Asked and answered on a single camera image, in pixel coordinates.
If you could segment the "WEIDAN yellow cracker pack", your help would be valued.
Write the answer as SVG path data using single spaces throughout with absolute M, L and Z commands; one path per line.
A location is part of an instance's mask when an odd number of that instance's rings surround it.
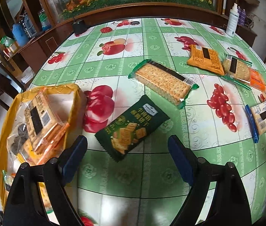
M 41 197 L 43 200 L 43 204 L 45 207 L 45 210 L 47 213 L 51 213 L 53 211 L 50 200 L 49 200 L 49 196 L 47 194 L 47 190 L 45 187 L 45 183 L 43 182 L 38 182 L 39 188 L 40 188 L 40 193 L 41 193 Z

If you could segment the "round cracker green pack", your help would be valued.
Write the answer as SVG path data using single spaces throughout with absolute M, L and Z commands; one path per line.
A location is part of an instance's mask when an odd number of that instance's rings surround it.
M 251 64 L 232 55 L 226 55 L 222 63 L 225 75 L 224 80 L 250 90 L 251 86 Z

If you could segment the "long green cracker pack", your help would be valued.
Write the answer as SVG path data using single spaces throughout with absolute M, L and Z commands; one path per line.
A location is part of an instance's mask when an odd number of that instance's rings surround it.
M 137 64 L 128 77 L 138 80 L 178 109 L 185 107 L 190 92 L 199 88 L 198 84 L 190 78 L 152 59 L 146 59 Z

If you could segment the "brown barcode cracker pack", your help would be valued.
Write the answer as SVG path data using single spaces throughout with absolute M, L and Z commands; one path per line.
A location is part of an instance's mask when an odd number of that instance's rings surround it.
M 40 90 L 25 110 L 28 136 L 33 151 L 38 154 L 49 153 L 56 147 L 69 128 L 69 123 L 62 122 L 51 107 L 46 90 Z

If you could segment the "blue thermos bottle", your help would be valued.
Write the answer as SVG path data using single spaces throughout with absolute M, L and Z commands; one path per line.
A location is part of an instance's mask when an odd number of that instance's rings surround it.
M 24 28 L 22 27 L 21 24 L 14 24 L 12 26 L 12 33 L 17 44 L 20 47 L 25 46 L 29 42 L 29 37 L 25 33 Z

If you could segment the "yellow red cracker pack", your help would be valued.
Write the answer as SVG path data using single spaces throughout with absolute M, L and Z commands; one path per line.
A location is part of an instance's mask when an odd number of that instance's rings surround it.
M 35 166 L 41 157 L 42 155 L 38 155 L 33 151 L 30 142 L 24 143 L 17 154 L 17 158 L 21 163 L 27 162 L 31 166 Z

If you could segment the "green snack bag on shelf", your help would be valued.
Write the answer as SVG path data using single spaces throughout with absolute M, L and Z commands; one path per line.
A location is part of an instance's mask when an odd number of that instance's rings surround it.
M 1 45 L 4 45 L 5 47 L 10 47 L 11 45 L 13 45 L 15 41 L 13 39 L 11 39 L 10 37 L 8 36 L 3 36 L 1 38 L 1 41 L 0 41 L 0 44 Z

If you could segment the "white blue cracker pack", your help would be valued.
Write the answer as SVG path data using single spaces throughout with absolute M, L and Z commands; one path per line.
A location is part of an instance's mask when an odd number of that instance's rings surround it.
M 245 112 L 251 128 L 254 143 L 266 132 L 266 100 L 255 106 L 245 105 Z

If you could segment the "dark green beef biscuit packet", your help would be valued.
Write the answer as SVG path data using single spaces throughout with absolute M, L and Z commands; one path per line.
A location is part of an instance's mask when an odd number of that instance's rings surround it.
M 120 162 L 169 119 L 147 95 L 143 95 L 95 137 L 111 158 Z

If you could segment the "orange snack pack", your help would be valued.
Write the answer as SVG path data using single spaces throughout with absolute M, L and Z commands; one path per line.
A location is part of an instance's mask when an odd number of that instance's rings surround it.
M 194 44 L 189 45 L 189 48 L 190 58 L 187 60 L 189 66 L 198 67 L 220 76 L 225 75 L 223 65 L 215 50 Z

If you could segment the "orange sandwich cracker pack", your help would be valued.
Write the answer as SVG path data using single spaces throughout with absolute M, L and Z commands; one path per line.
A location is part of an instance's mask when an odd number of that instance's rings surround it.
M 258 71 L 252 68 L 250 68 L 249 72 L 250 72 L 250 81 L 249 81 L 250 86 L 256 88 L 257 90 L 260 90 L 261 92 L 266 93 L 266 83 L 262 75 Z

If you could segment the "wooden side cabinet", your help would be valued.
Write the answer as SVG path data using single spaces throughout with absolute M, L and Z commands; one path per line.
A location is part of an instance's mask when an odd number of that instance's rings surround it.
M 71 35 L 71 23 L 59 24 L 49 29 L 42 35 L 31 39 L 23 47 L 19 47 L 7 59 L 6 68 L 14 76 L 19 76 L 26 68 L 30 67 L 37 73 L 54 51 Z

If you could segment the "small black cup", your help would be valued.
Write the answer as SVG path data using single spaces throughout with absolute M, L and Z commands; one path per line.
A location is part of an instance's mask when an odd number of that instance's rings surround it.
M 86 25 L 85 21 L 81 19 L 79 21 L 74 21 L 72 23 L 72 28 L 73 28 L 74 34 L 76 36 L 79 36 L 87 31 L 88 26 Z

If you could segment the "clear dried plum packet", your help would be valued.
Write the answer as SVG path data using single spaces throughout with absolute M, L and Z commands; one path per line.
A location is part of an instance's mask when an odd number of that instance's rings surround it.
M 29 106 L 30 101 L 21 102 L 16 109 L 15 119 L 13 121 L 12 130 L 7 138 L 7 149 L 11 155 L 22 156 L 23 159 L 28 158 L 28 153 L 24 150 L 24 143 L 29 140 L 27 124 L 25 120 L 25 110 Z

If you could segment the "yellow rimmed white tray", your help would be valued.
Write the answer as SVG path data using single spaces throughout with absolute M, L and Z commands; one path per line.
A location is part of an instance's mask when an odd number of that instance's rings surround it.
M 0 200 L 21 163 L 45 164 L 81 134 L 87 97 L 74 84 L 38 86 L 13 100 L 0 136 Z

